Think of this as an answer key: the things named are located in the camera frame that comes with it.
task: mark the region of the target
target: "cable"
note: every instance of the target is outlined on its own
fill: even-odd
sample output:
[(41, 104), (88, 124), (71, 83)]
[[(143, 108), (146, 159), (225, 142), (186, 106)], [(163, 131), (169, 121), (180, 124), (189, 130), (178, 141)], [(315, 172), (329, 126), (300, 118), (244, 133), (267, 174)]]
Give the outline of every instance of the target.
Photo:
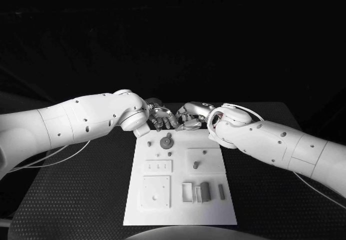
[(325, 195), (307, 182), (306, 180), (302, 178), (302, 176), (293, 172), (296, 174), (296, 176), (300, 178), (300, 180), (304, 182), (304, 184), (322, 195), (325, 196), (335, 204), (338, 204), (341, 207), (343, 207), (346, 209), (346, 206), (343, 206), (338, 201), (335, 201), (328, 195)]
[(15, 172), (15, 171), (18, 171), (18, 170), (20, 170), (20, 169), (25, 169), (26, 167), (29, 167), (29, 166), (32, 166), (33, 164), (39, 163), (39, 162), (44, 161), (45, 159), (51, 158), (51, 157), (52, 157), (57, 153), (59, 153), (68, 146), (69, 146), (69, 145), (67, 145), (65, 147), (62, 147), (55, 153), (52, 153), (51, 155), (45, 156), (45, 157), (44, 157), (42, 159), (39, 159), (38, 161), (29, 163), (29, 164), (25, 165), (25, 166), (20, 166), (20, 167), (13, 168), (9, 172), (12, 173), (12, 172)]
[[(261, 121), (264, 121), (263, 117), (253, 111), (250, 110), (248, 108), (245, 108), (244, 106), (238, 106), (235, 104), (232, 104), (235, 107), (238, 107), (240, 109), (244, 109), (247, 110), (250, 113), (253, 113)], [(342, 208), (346, 209), (346, 206), (343, 206), (338, 201), (335, 201), (328, 195), (325, 195), (306, 181), (304, 179), (300, 177), (300, 175), (293, 171), (293, 173), (296, 174), (296, 176), (300, 178), (300, 180), (304, 182), (304, 184), (323, 196), (326, 197), (335, 204), (338, 204)]]
[(55, 163), (51, 163), (51, 164), (48, 164), (48, 165), (44, 165), (44, 166), (28, 166), (26, 168), (44, 168), (44, 167), (49, 167), (49, 166), (52, 166), (52, 165), (55, 165), (55, 164), (59, 164), (59, 163), (62, 163), (64, 161), (67, 161), (68, 159), (71, 159), (84, 149), (85, 149), (85, 147), (87, 147), (87, 145), (90, 144), (90, 142), (91, 141), (88, 141), (87, 142), (87, 144), (84, 145), (84, 147), (81, 148), (81, 150), (72, 155), (72, 156), (69, 156), (68, 158), (65, 158), (64, 160), (61, 160), (61, 161), (58, 161), (58, 162), (55, 162)]

